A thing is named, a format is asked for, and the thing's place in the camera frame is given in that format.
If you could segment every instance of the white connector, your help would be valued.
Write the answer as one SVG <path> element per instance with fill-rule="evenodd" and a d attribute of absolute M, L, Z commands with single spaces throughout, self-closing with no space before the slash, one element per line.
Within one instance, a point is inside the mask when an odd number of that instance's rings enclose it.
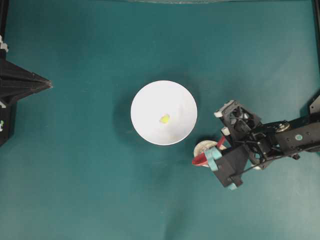
<path fill-rule="evenodd" d="M 261 167 L 255 166 L 253 169 L 254 169 L 254 170 L 261 170 Z"/>
<path fill-rule="evenodd" d="M 8 44 L 6 44 L 6 43 L 4 43 L 2 41 L 2 36 L 1 35 L 0 35 L 0 49 L 5 50 L 6 53 L 9 52 Z"/>
<path fill-rule="evenodd" d="M 214 113 L 214 116 L 215 116 L 216 118 L 222 118 L 222 117 L 223 117 L 223 111 L 224 111 L 227 107 L 229 107 L 231 104 L 233 104 L 233 103 L 234 103 L 234 100 L 230 100 L 229 102 L 227 102 L 226 104 L 224 104 L 222 108 L 220 108 L 218 111 L 216 111 L 216 112 Z"/>
<path fill-rule="evenodd" d="M 0 101 L 0 107 L 5 109 L 7 106 L 2 101 Z"/>
<path fill-rule="evenodd" d="M 0 121 L 0 132 L 4 130 L 4 124 L 5 122 L 3 120 Z"/>
<path fill-rule="evenodd" d="M 224 127 L 221 129 L 221 132 L 223 133 L 223 135 L 225 136 L 229 136 L 230 135 L 230 131 L 229 131 L 229 128 L 228 127 Z"/>

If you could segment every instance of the robotic arm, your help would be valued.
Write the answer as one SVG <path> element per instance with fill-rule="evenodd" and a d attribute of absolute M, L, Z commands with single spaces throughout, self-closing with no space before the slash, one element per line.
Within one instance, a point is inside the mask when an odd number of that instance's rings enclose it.
<path fill-rule="evenodd" d="M 300 158 L 302 151 L 320 151 L 320 96 L 309 106 L 309 114 L 291 121 L 262 124 L 260 117 L 231 100 L 214 113 L 225 126 L 221 132 L 231 147 L 212 147 L 194 161 L 207 161 L 224 187 L 236 189 L 241 176 L 253 168 L 264 170 L 274 160 Z M 245 169 L 250 160 L 252 167 Z"/>

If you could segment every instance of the yellow object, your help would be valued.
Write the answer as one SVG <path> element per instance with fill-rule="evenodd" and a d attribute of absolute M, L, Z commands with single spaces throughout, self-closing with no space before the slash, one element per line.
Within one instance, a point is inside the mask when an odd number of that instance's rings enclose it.
<path fill-rule="evenodd" d="M 170 116 L 169 114 L 164 115 L 163 117 L 160 118 L 160 122 L 163 124 L 167 124 L 169 122 Z"/>

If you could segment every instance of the black cable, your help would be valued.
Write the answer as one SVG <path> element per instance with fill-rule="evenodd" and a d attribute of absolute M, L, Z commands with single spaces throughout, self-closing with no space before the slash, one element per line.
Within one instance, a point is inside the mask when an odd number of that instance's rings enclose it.
<path fill-rule="evenodd" d="M 258 163 L 258 164 L 256 164 L 256 165 L 253 165 L 253 166 L 247 168 L 246 170 L 243 170 L 242 172 L 240 172 L 240 173 L 238 173 L 238 174 L 231 175 L 230 177 L 231 177 L 231 178 L 233 178 L 233 177 L 238 177 L 238 176 L 240 176 L 240 175 L 248 172 L 249 170 L 251 170 L 251 169 L 253 169 L 253 168 L 255 168 L 255 167 L 258 167 L 258 166 L 261 165 L 261 164 L 264 164 L 264 163 L 267 163 L 267 162 L 271 162 L 271 161 L 274 161 L 274 160 L 276 160 L 276 159 L 277 159 L 277 158 L 269 159 L 269 160 L 264 161 L 263 163 Z"/>

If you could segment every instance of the teal surface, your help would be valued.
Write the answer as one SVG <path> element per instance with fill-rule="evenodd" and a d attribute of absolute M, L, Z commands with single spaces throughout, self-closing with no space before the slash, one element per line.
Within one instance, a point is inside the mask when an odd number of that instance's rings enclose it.
<path fill-rule="evenodd" d="M 312 2 L 166 5 L 12 0 L 7 59 L 54 88 L 18 104 L 0 148 L 1 240 L 319 239 L 320 157 L 250 171 L 234 191 L 191 165 L 236 99 L 291 120 L 320 88 Z M 135 93 L 171 80 L 198 120 L 171 146 L 137 135 Z"/>

